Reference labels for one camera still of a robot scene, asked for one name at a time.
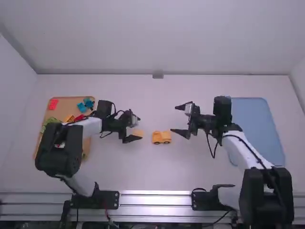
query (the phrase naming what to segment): red lego brick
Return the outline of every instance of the red lego brick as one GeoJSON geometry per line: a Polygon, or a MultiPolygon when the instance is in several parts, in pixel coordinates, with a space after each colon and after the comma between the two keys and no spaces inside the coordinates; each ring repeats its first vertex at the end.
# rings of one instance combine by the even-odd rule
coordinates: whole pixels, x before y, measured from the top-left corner
{"type": "Polygon", "coordinates": [[[80,121],[80,120],[83,120],[85,118],[85,116],[83,114],[81,114],[80,116],[77,116],[74,121],[80,121]]]}
{"type": "Polygon", "coordinates": [[[51,99],[50,105],[49,105],[49,110],[55,110],[57,103],[58,103],[58,99],[51,99]]]}

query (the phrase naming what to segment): wooden board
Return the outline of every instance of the wooden board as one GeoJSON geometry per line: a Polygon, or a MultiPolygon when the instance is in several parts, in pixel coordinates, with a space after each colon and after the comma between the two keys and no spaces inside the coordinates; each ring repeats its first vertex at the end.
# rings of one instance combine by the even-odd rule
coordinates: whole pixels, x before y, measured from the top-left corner
{"type": "MultiPolygon", "coordinates": [[[[95,98],[92,96],[53,97],[53,98],[51,98],[51,99],[58,99],[56,109],[49,110],[49,104],[51,101],[51,99],[50,99],[47,104],[47,109],[44,114],[44,118],[43,118],[41,126],[43,126],[43,123],[50,117],[55,117],[55,118],[59,119],[60,121],[64,122],[65,118],[68,117],[69,115],[73,115],[75,117],[77,117],[81,114],[89,115],[91,113],[90,109],[88,109],[87,112],[85,112],[85,113],[81,113],[77,107],[77,104],[80,102],[83,102],[84,98],[90,98],[92,101],[95,101],[95,98]]],[[[33,159],[35,159],[35,157],[36,157],[41,138],[42,138],[42,133],[39,132],[36,148],[35,148],[35,151],[33,154],[33,159]]],[[[88,157],[88,154],[90,152],[90,143],[91,143],[91,138],[86,138],[82,142],[83,154],[85,156],[85,157],[83,157],[83,160],[85,160],[88,157]]]]}

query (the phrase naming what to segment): tabletop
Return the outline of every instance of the tabletop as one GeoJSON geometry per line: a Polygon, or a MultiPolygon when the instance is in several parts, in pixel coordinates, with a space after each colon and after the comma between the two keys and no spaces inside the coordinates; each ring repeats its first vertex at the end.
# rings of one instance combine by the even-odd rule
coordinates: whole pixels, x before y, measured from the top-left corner
{"type": "Polygon", "coordinates": [[[144,138],[122,144],[117,134],[104,139],[93,136],[91,152],[81,169],[102,189],[192,190],[213,184],[240,184],[241,172],[218,148],[212,159],[202,132],[189,141],[172,135],[169,145],[153,145],[155,130],[185,128],[187,118],[174,109],[194,101],[202,113],[211,114],[213,98],[262,97],[270,107],[292,174],[296,191],[305,191],[303,170],[305,117],[288,76],[182,76],[166,75],[40,75],[20,122],[11,151],[1,167],[0,188],[4,191],[69,191],[60,181],[34,166],[32,152],[48,100],[54,96],[92,95],[110,100],[117,109],[129,109],[141,118],[144,138]]]}

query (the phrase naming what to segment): orange toy car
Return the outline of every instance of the orange toy car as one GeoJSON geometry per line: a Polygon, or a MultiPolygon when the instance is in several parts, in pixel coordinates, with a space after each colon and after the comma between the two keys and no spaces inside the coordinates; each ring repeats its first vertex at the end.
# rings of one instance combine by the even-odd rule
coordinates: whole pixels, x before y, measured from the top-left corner
{"type": "Polygon", "coordinates": [[[170,131],[155,131],[152,134],[152,143],[158,145],[160,143],[170,144],[172,142],[170,131]]]}

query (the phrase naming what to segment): blue tray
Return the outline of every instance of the blue tray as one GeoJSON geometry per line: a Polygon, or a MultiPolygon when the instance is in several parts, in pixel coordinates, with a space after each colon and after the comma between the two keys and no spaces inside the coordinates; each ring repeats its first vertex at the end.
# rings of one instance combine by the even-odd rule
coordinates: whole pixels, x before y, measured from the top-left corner
{"type": "Polygon", "coordinates": [[[285,166],[283,148],[265,99],[232,98],[232,116],[233,122],[240,125],[249,142],[264,158],[275,166],[285,166]]]}

